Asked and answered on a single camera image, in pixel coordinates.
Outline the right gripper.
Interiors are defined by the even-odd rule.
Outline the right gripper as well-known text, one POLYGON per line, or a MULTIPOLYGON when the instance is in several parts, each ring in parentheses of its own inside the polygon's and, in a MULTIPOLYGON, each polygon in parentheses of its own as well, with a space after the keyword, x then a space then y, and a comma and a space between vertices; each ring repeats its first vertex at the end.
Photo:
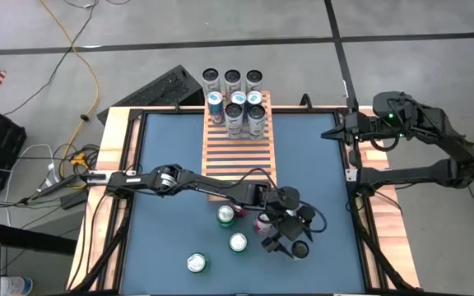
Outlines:
POLYGON ((336 125, 334 128, 323 132, 322 138, 344 142, 376 140, 377 134, 371 123, 371 118, 363 113, 349 113, 343 119, 344 126, 336 125))

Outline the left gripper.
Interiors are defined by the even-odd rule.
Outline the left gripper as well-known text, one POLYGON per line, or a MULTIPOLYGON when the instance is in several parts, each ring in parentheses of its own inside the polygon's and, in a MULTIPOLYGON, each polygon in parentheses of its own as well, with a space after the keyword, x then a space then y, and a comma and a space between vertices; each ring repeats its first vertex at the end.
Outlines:
MULTIPOLYGON (((310 231, 310 224, 316 216, 315 211, 309 206, 301 206, 296 210, 296 214, 297 216, 294 217, 285 213, 281 217, 281 221, 276 224, 276 229, 290 241, 295 241, 300 235, 304 234, 312 243, 314 240, 312 232, 310 231)), ((292 259, 290 251, 282 244, 278 247, 278 251, 281 252, 286 259, 292 259)))

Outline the white blue Celsius can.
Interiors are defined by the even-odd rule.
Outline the white blue Celsius can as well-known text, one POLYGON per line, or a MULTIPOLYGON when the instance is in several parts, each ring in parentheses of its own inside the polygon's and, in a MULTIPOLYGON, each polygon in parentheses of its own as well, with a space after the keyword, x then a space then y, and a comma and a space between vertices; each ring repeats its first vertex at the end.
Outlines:
POLYGON ((308 255, 308 244, 304 241, 296 240, 291 244, 289 253, 286 255, 286 259, 289 261, 301 261, 307 258, 308 255))
POLYGON ((229 138, 239 138, 243 129, 244 113, 239 104, 230 103, 225 107, 225 126, 229 138))
POLYGON ((248 111, 249 136, 253 140, 263 137, 266 125, 266 111, 262 105, 255 104, 248 111))

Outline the green Sprite can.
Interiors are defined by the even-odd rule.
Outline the green Sprite can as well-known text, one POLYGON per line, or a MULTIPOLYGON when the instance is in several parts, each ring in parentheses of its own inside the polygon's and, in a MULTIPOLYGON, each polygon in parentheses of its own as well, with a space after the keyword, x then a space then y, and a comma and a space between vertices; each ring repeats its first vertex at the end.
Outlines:
POLYGON ((248 246, 248 239, 242 233, 235 233, 230 236, 229 248, 234 253, 242 253, 248 246))
POLYGON ((209 264, 209 257, 201 252, 192 253, 187 259, 187 269, 194 274, 207 271, 209 264))
POLYGON ((221 227, 229 228, 235 222, 235 211, 230 206, 221 206, 217 210, 216 218, 221 227))

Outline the white orange Celsius can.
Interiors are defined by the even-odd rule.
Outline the white orange Celsius can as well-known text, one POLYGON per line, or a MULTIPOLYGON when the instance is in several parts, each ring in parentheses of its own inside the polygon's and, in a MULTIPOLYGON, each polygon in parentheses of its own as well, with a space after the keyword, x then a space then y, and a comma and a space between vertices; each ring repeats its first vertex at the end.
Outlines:
POLYGON ((260 92, 263 86, 263 74, 259 70, 250 70, 246 74, 246 93, 260 92))
POLYGON ((241 91, 241 75, 235 69, 228 70, 224 75, 225 92, 228 97, 236 91, 241 91))
POLYGON ((220 75, 215 68, 207 68, 202 72, 202 83, 206 95, 221 91, 220 75))

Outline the slatted bamboo shelf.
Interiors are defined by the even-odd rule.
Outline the slatted bamboo shelf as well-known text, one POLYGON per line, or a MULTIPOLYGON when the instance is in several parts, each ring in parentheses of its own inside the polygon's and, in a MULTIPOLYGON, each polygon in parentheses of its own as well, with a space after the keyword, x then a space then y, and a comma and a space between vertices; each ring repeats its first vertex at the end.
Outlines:
POLYGON ((203 175, 226 181, 237 181, 242 177, 247 181, 277 181, 272 100, 268 91, 263 92, 262 105, 266 110, 267 120, 263 138, 260 140, 249 137, 247 124, 244 124, 239 138, 230 138, 225 125, 215 124, 211 120, 208 107, 204 107, 201 168, 203 175))

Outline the black floor beam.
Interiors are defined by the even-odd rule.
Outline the black floor beam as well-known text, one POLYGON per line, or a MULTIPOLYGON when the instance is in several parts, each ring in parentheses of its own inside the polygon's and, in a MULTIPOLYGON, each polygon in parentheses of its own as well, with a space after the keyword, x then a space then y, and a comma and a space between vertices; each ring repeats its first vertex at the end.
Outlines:
POLYGON ((13 228, 2 224, 0 224, 0 243, 5 247, 65 255, 73 255, 77 248, 76 239, 13 228))

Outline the white and blue container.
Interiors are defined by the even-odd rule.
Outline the white and blue container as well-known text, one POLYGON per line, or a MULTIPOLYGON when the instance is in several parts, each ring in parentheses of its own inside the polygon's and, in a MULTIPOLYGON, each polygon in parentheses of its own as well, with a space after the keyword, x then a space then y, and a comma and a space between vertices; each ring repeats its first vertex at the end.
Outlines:
POLYGON ((33 289, 30 277, 2 276, 0 278, 0 296, 28 296, 33 289))

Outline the black metal table frame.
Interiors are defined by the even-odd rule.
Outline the black metal table frame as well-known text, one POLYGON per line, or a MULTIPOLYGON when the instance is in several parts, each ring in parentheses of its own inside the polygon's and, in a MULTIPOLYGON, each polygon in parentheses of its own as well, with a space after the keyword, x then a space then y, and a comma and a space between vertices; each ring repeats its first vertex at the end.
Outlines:
MULTIPOLYGON (((149 113, 160 114, 202 114, 202 106, 180 107, 113 107, 109 111, 108 121, 100 143, 96 167, 100 170, 112 170, 133 165, 137 161, 137 151, 142 146, 142 121, 149 113)), ((76 253, 74 255, 71 279, 68 288, 80 284, 86 275, 85 264, 94 266, 100 256, 111 244, 122 222, 129 216, 129 205, 125 201, 115 201, 104 197, 104 186, 91 189, 86 204, 86 220, 81 225, 76 253)), ((368 229, 372 239, 381 248, 393 268, 409 284, 417 287, 419 280, 407 238, 402 212, 399 208, 397 193, 393 187, 379 189, 375 197, 360 202, 360 219, 368 229)), ((92 290, 118 290, 120 271, 123 263, 127 239, 123 238, 111 253, 98 278, 91 286, 92 290)), ((392 287, 390 278, 383 273, 383 267, 376 261, 368 246, 362 246, 361 267, 367 284, 371 288, 392 287)))

